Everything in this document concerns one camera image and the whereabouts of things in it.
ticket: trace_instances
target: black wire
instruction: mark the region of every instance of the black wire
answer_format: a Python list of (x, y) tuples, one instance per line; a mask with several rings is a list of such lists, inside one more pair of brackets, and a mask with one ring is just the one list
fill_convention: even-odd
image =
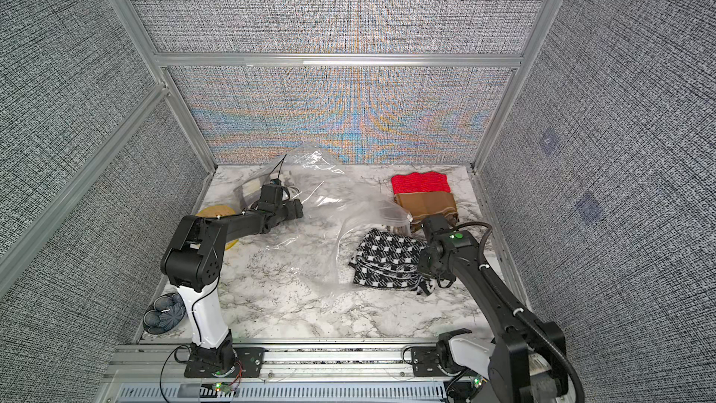
[(201, 344), (201, 328), (199, 328), (199, 323), (196, 321), (196, 316), (194, 315), (194, 305), (199, 303), (199, 300), (204, 299), (206, 296), (210, 296), (211, 293), (216, 291), (216, 289), (219, 287), (219, 281), (221, 280), (221, 273), (219, 273), (219, 276), (216, 278), (216, 286), (213, 290), (210, 291), (210, 293), (205, 294), (204, 296), (201, 296), (199, 299), (194, 300), (194, 303), (191, 304), (191, 317), (194, 319), (194, 325), (196, 325), (196, 331), (199, 333), (199, 342), (197, 344)]
[(283, 160), (284, 160), (284, 159), (286, 158), (286, 156), (288, 156), (288, 155), (289, 155), (288, 153), (286, 153), (286, 154), (283, 155), (283, 157), (281, 158), (281, 160), (279, 161), (279, 163), (276, 164), (276, 165), (273, 167), (273, 170), (268, 173), (268, 177), (271, 177), (271, 174), (276, 171), (276, 168), (279, 169), (279, 176), (281, 176), (281, 168), (282, 168), (282, 166), (283, 166)]
[[(440, 276), (437, 276), (435, 279), (436, 279), (437, 287), (442, 288), (442, 289), (450, 288), (452, 286), (452, 283), (455, 283), (455, 280), (456, 280), (456, 279), (450, 280), (449, 278), (442, 278)], [(442, 284), (443, 280), (449, 281), (448, 284), (443, 286), (443, 284)]]
[(279, 164), (279, 174), (276, 176), (277, 179), (281, 179), (281, 168), (283, 168), (283, 161), (286, 160), (286, 156), (288, 156), (288, 154), (283, 155), (281, 163)]
[(167, 356), (167, 358), (164, 360), (164, 364), (162, 365), (162, 370), (161, 370), (161, 372), (159, 372), (159, 392), (162, 394), (162, 398), (164, 398), (164, 401), (167, 403), (171, 403), (171, 402), (167, 399), (167, 396), (164, 394), (164, 389), (162, 389), (162, 375), (164, 375), (164, 368), (167, 366), (167, 362), (169, 361), (169, 358), (172, 357), (172, 355), (174, 355), (174, 360), (176, 360), (176, 362), (186, 364), (186, 361), (179, 361), (177, 359), (177, 351), (179, 349), (181, 349), (182, 347), (184, 347), (191, 353), (191, 347), (187, 346), (186, 344), (183, 344), (181, 346), (176, 346), (174, 348), (174, 350), (169, 354), (169, 356)]
[(489, 231), (492, 232), (492, 226), (486, 222), (481, 222), (481, 221), (463, 222), (462, 224), (452, 226), (452, 228), (457, 230), (457, 229), (462, 229), (462, 228), (468, 228), (470, 226), (482, 226), (483, 228), (488, 228)]
[(569, 362), (564, 353), (562, 353), (559, 347), (557, 347), (550, 340), (550, 338), (548, 338), (547, 335), (544, 334), (540, 327), (537, 327), (537, 324), (535, 324), (533, 321), (530, 321), (528, 318), (525, 318), (522, 312), (515, 314), (515, 317), (522, 321), (522, 323), (525, 324), (527, 328), (529, 328), (535, 335), (537, 335), (542, 340), (542, 342), (547, 345), (547, 348), (557, 358), (557, 361), (562, 363), (562, 367), (564, 367), (564, 369), (567, 371), (567, 374), (572, 379), (572, 384), (574, 385), (574, 393), (576, 395), (574, 401), (576, 403), (584, 403), (584, 388), (582, 387), (581, 380), (579, 379), (579, 375), (577, 375), (577, 371), (572, 366), (572, 363)]
[[(484, 228), (487, 228), (485, 233), (483, 234), (483, 237), (480, 239), (480, 244), (478, 245), (478, 262), (480, 264), (488, 264), (487, 259), (485, 258), (485, 244), (487, 243), (487, 239), (492, 233), (492, 226), (489, 225), (486, 222), (465, 222), (461, 225), (455, 226), (455, 230), (466, 228), (468, 226), (482, 226)], [(502, 294), (500, 291), (500, 288), (496, 285), (496, 283), (493, 282), (493, 276), (487, 274), (485, 271), (480, 269), (480, 271), (483, 274), (483, 277), (485, 278), (485, 282), (488, 283), (490, 288), (495, 292), (497, 297), (502, 300), (505, 305), (512, 311), (515, 311), (517, 308), (520, 308), (524, 306), (523, 303), (521, 303), (517, 299), (507, 299), (507, 297)], [(569, 362), (567, 357), (562, 353), (562, 351), (559, 349), (557, 345), (555, 345), (549, 337), (542, 331), (540, 327), (537, 327), (537, 325), (532, 322), (531, 320), (525, 318), (525, 315), (518, 311), (515, 313), (515, 318), (522, 321), (523, 324), (525, 324), (525, 327), (529, 328), (529, 330), (537, 337), (539, 337), (542, 342), (547, 346), (550, 352), (557, 358), (557, 361), (559, 361), (562, 364), (562, 367), (567, 371), (567, 374), (572, 379), (572, 384), (574, 385), (574, 393), (576, 395), (575, 402), (576, 403), (584, 403), (584, 388), (582, 387), (581, 380), (579, 379), (579, 376), (577, 375), (577, 371), (574, 369), (572, 364)]]
[(405, 347), (405, 348), (403, 349), (403, 352), (400, 354), (400, 359), (403, 360), (404, 363), (410, 364), (410, 365), (412, 366), (412, 363), (409, 363), (409, 362), (405, 361), (405, 353), (406, 353), (408, 350), (410, 350), (411, 348), (412, 348), (412, 346), (407, 346), (407, 347)]
[(447, 394), (450, 391), (451, 387), (453, 387), (455, 383), (457, 383), (460, 378), (463, 378), (468, 372), (470, 372), (470, 369), (465, 367), (463, 370), (460, 371), (459, 374), (455, 375), (452, 380), (447, 383), (447, 386), (445, 387), (445, 393)]
[(475, 391), (472, 393), (472, 395), (470, 395), (470, 397), (469, 397), (468, 399), (466, 399), (465, 401), (466, 401), (467, 403), (472, 403), (472, 401), (478, 396), (478, 394), (480, 393), (481, 390), (483, 390), (484, 387), (485, 387), (484, 385), (479, 384), (479, 385), (475, 388)]

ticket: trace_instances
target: metal rail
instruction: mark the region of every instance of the metal rail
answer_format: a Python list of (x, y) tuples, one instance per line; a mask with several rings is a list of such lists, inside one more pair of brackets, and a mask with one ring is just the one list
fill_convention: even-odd
[(509, 80), (505, 94), (503, 94), (500, 104), (497, 105), (497, 109), (493, 112), (492, 118), (488, 124), (485, 133), (483, 134), (482, 140), (478, 145), (478, 152), (475, 154), (475, 161), (472, 165), (475, 171), (482, 169), (485, 161), (487, 160), (490, 150), (492, 149), (497, 136), (500, 135), (500, 130), (505, 125), (510, 110), (515, 104), (515, 100), (520, 94), (520, 90), (530, 73), (530, 69), (537, 58), (537, 54), (542, 48), (549, 29), (554, 22), (554, 18), (557, 16), (562, 2), (564, 0), (544, 0), (542, 9), (540, 10), (534, 25), (532, 26), (532, 33), (530, 38), (527, 40), (524, 49), (524, 62), (519, 69), (514, 73), (513, 77)]
[(117, 16), (124, 25), (130, 39), (134, 43), (139, 55), (144, 60), (147, 69), (154, 77), (156, 83), (166, 85), (170, 89), (167, 101), (169, 102), (169, 106), (174, 113), (174, 117), (179, 123), (179, 127), (189, 140), (189, 144), (201, 161), (204, 169), (208, 173), (213, 173), (216, 169), (216, 161), (211, 155), (209, 145), (206, 143), (199, 127), (191, 116), (189, 108), (186, 106), (186, 103), (184, 103), (184, 100), (182, 99), (181, 94), (179, 94), (179, 91), (176, 89), (176, 85), (174, 85), (169, 73), (164, 71), (154, 59), (154, 53), (156, 52), (154, 42), (152, 42), (152, 39), (149, 37), (149, 33), (142, 24), (142, 21), (139, 19), (139, 14), (137, 14), (132, 1), (109, 1), (110, 4), (112, 4), (112, 8), (114, 8), (115, 13), (117, 13)]
[(518, 68), (523, 57), (516, 54), (418, 53), (157, 53), (159, 66), (390, 66), (390, 67), (502, 67)]
[(472, 184), (472, 190), (475, 192), (475, 197), (478, 198), (480, 212), (493, 227), (493, 247), (495, 248), (495, 253), (497, 254), (497, 260), (500, 262), (505, 283), (510, 291), (513, 292), (515, 297), (517, 297), (517, 299), (519, 299), (527, 306), (528, 309), (531, 310), (532, 305), (530, 304), (529, 297), (527, 296), (527, 291), (525, 290), (525, 286), (520, 278), (520, 273), (517, 271), (517, 265), (515, 265), (515, 261), (512, 257), (512, 253), (510, 252), (510, 248), (508, 247), (505, 235), (500, 228), (497, 215), (492, 209), (487, 190), (477, 173), (472, 175), (470, 183)]
[[(266, 349), (261, 376), (246, 381), (408, 381), (413, 379), (408, 346), (434, 346), (434, 338), (337, 338), (337, 339), (244, 339), (240, 347)], [(117, 389), (122, 382), (155, 383), (158, 373), (176, 344), (120, 345), (103, 375), (103, 390)], [(163, 382), (201, 382), (184, 378), (184, 364), (167, 362)], [(443, 381), (444, 377), (420, 378)]]
[(102, 175), (112, 159), (122, 150), (127, 140), (139, 129), (157, 103), (167, 94), (163, 85), (155, 85), (130, 114), (117, 126), (112, 135), (94, 152), (85, 165), (49, 203), (20, 238), (0, 258), (0, 298), (13, 286), (15, 280), (30, 265), (54, 231), (75, 209), (94, 181)]

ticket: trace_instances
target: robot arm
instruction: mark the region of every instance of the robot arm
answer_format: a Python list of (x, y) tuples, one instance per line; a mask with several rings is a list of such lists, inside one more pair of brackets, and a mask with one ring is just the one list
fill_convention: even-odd
[[(466, 225), (488, 228), (480, 242)], [(438, 362), (448, 373), (465, 367), (488, 376), (502, 403), (530, 403), (565, 395), (567, 375), (584, 398), (581, 382), (566, 359), (562, 330), (554, 322), (542, 322), (517, 300), (500, 280), (483, 253), (491, 227), (467, 223), (455, 228), (442, 215), (423, 220), (429, 243), (421, 253), (418, 271), (424, 276), (454, 281), (470, 292), (492, 328), (493, 342), (478, 339), (468, 330), (442, 334), (438, 338)]]
[(239, 215), (187, 215), (181, 220), (164, 254), (161, 270), (182, 296), (192, 327), (185, 376), (221, 377), (234, 372), (233, 337), (221, 316), (216, 292), (226, 244), (267, 233), (282, 221), (302, 217), (300, 200), (288, 199), (287, 189), (280, 180), (273, 179), (261, 188), (255, 205)]

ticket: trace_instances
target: yellow round object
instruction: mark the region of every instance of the yellow round object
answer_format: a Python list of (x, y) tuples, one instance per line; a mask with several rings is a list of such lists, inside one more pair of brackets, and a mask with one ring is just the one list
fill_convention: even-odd
[[(228, 205), (210, 205), (206, 209), (197, 213), (196, 216), (202, 218), (216, 218), (216, 217), (228, 217), (230, 215), (236, 215), (236, 212)], [(238, 240), (230, 241), (226, 244), (225, 249), (229, 250), (232, 246), (236, 245)]]

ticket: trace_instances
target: mounting plate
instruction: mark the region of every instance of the mounting plate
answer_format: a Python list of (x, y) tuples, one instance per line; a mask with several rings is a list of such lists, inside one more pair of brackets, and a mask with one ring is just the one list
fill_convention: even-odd
[[(439, 367), (437, 361), (437, 348), (433, 347), (412, 347), (410, 349), (412, 358), (412, 374), (416, 377), (449, 377)], [(470, 370), (465, 376), (474, 377), (477, 373)]]
[[(234, 347), (236, 360), (244, 367), (241, 372), (242, 378), (258, 378), (261, 374), (261, 365), (264, 363), (264, 349), (260, 347)], [(238, 367), (221, 378), (235, 378), (238, 376)], [(201, 369), (201, 366), (187, 363), (184, 370), (186, 378), (219, 378), (211, 372)]]

